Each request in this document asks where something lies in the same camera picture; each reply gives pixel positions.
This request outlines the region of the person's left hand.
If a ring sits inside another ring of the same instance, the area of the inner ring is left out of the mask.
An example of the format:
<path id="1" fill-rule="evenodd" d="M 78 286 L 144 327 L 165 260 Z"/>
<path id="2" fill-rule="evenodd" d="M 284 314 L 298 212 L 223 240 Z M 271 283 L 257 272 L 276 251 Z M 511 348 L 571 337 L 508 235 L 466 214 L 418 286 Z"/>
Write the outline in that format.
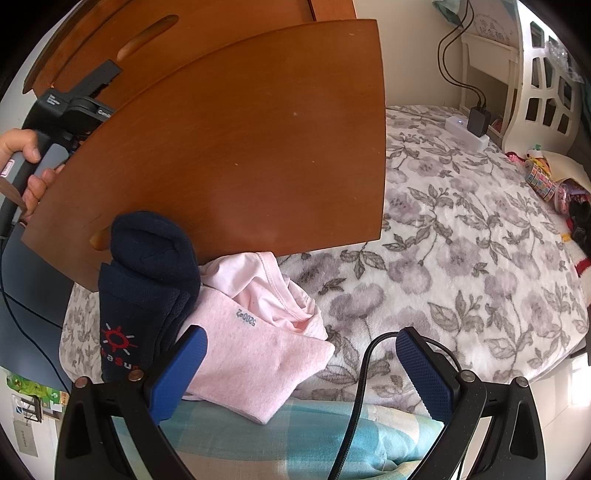
<path id="1" fill-rule="evenodd" d="M 21 152 L 29 163 L 38 164 L 41 161 L 42 156 L 38 148 L 37 135 L 33 130 L 11 129 L 1 135 L 1 169 L 4 169 L 16 152 Z M 23 225 L 28 224 L 43 195 L 55 183 L 58 174 L 64 167 L 65 165 L 62 164 L 54 169 L 46 168 L 40 176 L 31 175 L 29 177 L 22 195 L 22 200 L 27 207 L 20 217 L 20 222 Z"/>

